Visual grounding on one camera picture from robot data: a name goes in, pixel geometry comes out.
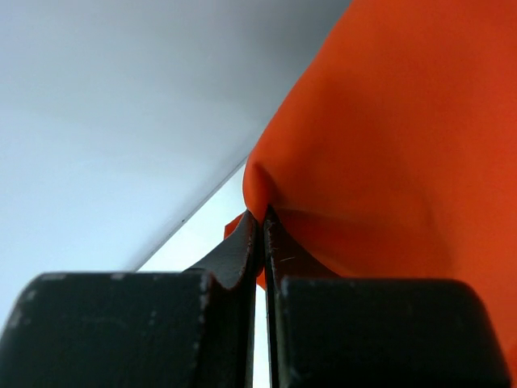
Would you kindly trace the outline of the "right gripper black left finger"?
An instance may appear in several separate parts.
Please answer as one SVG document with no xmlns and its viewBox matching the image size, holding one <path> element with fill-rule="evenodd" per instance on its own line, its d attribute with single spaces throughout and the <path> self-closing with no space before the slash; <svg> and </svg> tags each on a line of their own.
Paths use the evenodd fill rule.
<svg viewBox="0 0 517 388">
<path fill-rule="evenodd" d="M 4 387 L 249 387 L 259 226 L 183 272 L 48 272 L 1 336 Z"/>
</svg>

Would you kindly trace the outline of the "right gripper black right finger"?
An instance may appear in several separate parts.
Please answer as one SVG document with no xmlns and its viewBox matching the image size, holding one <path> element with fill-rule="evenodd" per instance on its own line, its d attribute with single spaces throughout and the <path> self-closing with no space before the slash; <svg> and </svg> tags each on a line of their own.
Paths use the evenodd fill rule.
<svg viewBox="0 0 517 388">
<path fill-rule="evenodd" d="M 447 279 L 341 277 L 263 222 L 274 387 L 508 387 L 486 308 Z"/>
</svg>

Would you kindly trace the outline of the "orange shorts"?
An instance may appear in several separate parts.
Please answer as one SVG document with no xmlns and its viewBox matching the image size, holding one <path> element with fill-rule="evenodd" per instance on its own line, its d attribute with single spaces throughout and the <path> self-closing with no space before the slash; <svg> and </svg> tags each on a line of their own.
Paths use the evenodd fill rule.
<svg viewBox="0 0 517 388">
<path fill-rule="evenodd" d="M 253 148 L 243 196 L 340 275 L 468 283 L 515 367 L 515 2 L 352 2 Z"/>
</svg>

